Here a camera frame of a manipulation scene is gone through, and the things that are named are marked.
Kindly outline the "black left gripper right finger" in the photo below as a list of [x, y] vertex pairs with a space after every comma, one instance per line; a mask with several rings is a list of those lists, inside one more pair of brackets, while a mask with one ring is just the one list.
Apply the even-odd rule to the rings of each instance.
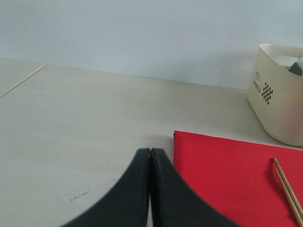
[[160, 148], [151, 150], [151, 209], [155, 227], [238, 226], [202, 200]]

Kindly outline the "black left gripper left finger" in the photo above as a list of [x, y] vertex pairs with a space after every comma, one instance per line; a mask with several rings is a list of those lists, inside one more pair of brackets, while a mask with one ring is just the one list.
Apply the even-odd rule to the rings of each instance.
[[145, 227], [149, 210], [150, 149], [140, 148], [115, 185], [65, 227]]

